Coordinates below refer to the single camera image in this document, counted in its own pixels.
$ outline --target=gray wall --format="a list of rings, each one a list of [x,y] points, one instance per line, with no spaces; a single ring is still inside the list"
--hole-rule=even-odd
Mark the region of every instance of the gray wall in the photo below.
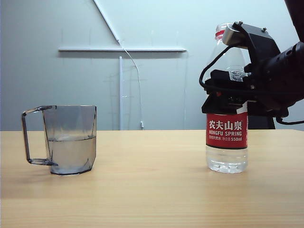
[[[215,45],[217,24],[241,19],[267,27],[281,50],[298,41],[283,0],[98,2],[126,48],[188,49],[132,54],[140,70],[145,129],[205,128],[200,107],[206,95],[198,77]],[[48,104],[97,105],[98,130],[118,129],[119,56],[128,96],[124,129],[140,128],[137,74],[126,54],[58,52],[60,46],[118,47],[92,0],[2,0],[1,30],[2,130],[20,130],[22,111]],[[303,105],[295,105],[291,119],[301,119],[302,112]],[[31,130],[41,129],[36,117],[29,118]]]

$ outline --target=wooden table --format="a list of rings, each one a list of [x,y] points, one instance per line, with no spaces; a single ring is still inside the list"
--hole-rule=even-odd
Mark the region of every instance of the wooden table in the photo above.
[[[44,135],[29,132],[44,156]],[[304,132],[251,130],[244,173],[211,171],[205,131],[99,131],[92,171],[51,175],[1,132],[3,228],[303,228]]]

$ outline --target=bottle bottom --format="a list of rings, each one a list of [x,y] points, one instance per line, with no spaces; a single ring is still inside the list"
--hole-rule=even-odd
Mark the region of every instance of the bottle bottom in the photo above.
[[[229,150],[206,146],[206,159],[211,170],[222,173],[240,173],[248,165],[247,149]]]

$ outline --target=water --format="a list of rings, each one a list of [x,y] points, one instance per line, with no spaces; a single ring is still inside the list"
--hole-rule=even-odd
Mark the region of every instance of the water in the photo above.
[[[238,173],[248,165],[248,150],[218,149],[206,146],[206,159],[210,169],[223,173]]]
[[[48,141],[49,159],[58,164],[50,166],[51,173],[77,174],[91,170],[96,156],[96,137],[84,140]]]

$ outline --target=white cable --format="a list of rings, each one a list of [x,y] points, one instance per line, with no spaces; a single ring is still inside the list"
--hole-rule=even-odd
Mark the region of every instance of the white cable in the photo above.
[[[131,58],[134,66],[136,67],[136,70],[137,70],[137,77],[138,77],[138,87],[139,87],[139,103],[140,103],[140,110],[141,110],[141,114],[140,114],[140,118],[141,118],[141,128],[142,130],[144,129],[144,126],[143,126],[143,109],[142,109],[142,93],[141,93],[141,81],[140,81],[140,77],[139,77],[139,70],[138,70],[138,67],[137,65],[135,64],[133,58],[130,56],[129,52],[127,52],[127,50],[122,46],[122,44],[120,43],[119,41],[119,38],[118,36],[116,35],[116,33],[114,32],[114,29],[111,27],[108,19],[106,18],[105,14],[102,12],[101,10],[101,6],[98,4],[98,2],[96,0],[93,0],[93,2],[95,3],[95,5],[97,6],[101,16],[103,17],[104,21],[106,22],[107,26],[109,27],[112,35],[114,36],[116,42],[122,47],[122,49],[128,54],[128,56]]]
[[[137,70],[137,78],[138,78],[138,88],[139,88],[139,105],[140,105],[140,118],[141,118],[141,128],[142,130],[144,129],[144,125],[143,125],[143,109],[142,109],[142,93],[141,93],[141,79],[139,77],[139,70],[138,67],[136,65],[136,63],[134,62],[133,58],[131,57],[131,55],[129,54],[129,52],[127,52],[127,50],[121,45],[122,49],[128,54],[128,56],[130,57],[130,59],[132,60],[136,70]]]

